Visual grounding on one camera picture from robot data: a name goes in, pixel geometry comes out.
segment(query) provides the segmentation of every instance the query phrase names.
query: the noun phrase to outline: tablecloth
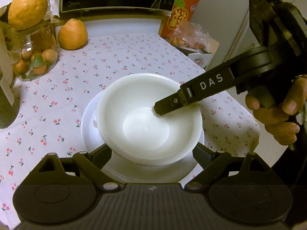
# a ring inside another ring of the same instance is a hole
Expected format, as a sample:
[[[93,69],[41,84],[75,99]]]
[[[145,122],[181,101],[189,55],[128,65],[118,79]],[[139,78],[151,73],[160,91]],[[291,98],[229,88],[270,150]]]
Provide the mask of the tablecloth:
[[[17,119],[0,130],[0,220],[14,228],[19,219],[14,191],[42,157],[69,157],[86,150],[80,126],[85,107],[115,80],[133,73],[157,73],[182,84],[204,70],[156,34],[97,37],[75,51],[59,50],[57,65],[43,77],[17,80]],[[200,103],[205,145],[244,156],[254,150],[259,126],[227,92]]]

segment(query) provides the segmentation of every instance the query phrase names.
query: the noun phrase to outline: ribbed black surface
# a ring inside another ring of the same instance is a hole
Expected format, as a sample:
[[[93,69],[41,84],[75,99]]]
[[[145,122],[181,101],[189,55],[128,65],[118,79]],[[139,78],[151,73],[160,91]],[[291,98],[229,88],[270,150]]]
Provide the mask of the ribbed black surface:
[[[200,194],[185,192],[180,185],[127,185],[118,193],[105,194],[88,215],[61,226],[22,223],[16,230],[287,230],[278,222],[249,227],[215,214]]]

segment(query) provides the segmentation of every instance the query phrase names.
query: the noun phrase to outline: floor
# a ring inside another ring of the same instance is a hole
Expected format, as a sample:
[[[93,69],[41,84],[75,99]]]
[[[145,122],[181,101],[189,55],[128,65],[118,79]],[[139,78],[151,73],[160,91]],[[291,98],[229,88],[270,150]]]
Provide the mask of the floor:
[[[245,96],[247,92],[242,94],[237,94],[236,89],[233,87],[227,92],[236,99],[241,105],[243,105],[246,109],[245,105]],[[255,149],[255,152],[269,165],[273,166],[274,163],[280,158],[280,156],[284,153],[287,146],[280,145],[274,137],[269,134],[265,128],[264,125],[260,122],[258,122],[260,125],[260,139],[259,144]]]

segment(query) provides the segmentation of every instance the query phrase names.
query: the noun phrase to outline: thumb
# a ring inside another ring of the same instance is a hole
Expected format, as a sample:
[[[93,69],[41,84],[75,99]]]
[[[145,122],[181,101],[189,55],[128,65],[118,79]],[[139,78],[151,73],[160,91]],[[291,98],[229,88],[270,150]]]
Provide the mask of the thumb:
[[[288,115],[296,114],[304,105],[307,98],[307,75],[298,77],[292,84],[282,109]]]

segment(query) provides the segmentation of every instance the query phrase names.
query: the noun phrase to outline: orange snack box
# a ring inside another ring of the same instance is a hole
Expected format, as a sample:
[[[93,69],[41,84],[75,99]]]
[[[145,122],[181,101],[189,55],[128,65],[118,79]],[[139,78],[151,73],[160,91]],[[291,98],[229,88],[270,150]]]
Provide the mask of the orange snack box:
[[[175,0],[172,14],[163,21],[161,37],[166,38],[180,24],[182,20],[191,20],[195,8],[200,0]]]

